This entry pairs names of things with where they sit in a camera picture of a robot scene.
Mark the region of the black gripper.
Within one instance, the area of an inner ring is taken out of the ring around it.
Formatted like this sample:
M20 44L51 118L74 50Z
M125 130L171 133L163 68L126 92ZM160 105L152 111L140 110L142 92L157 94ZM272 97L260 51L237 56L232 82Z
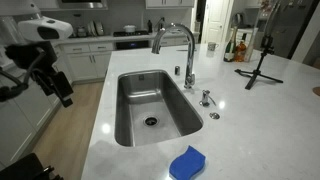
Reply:
M32 78L46 96L55 93L64 107L73 104L73 89L63 72L56 71L52 65L57 56L49 41L27 45L9 45L5 54L14 64L26 71L24 83Z

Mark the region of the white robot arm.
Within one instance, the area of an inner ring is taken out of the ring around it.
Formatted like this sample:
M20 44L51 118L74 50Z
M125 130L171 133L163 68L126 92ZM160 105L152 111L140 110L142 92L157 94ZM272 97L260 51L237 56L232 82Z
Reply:
M33 0L0 0L0 38L6 56L26 71L23 80L0 69L0 74L15 83L0 88L2 102L19 96L35 81L46 96L55 94L64 107L73 104L73 89L62 71L56 71L57 60L51 40L64 40L73 33L64 21L43 16Z

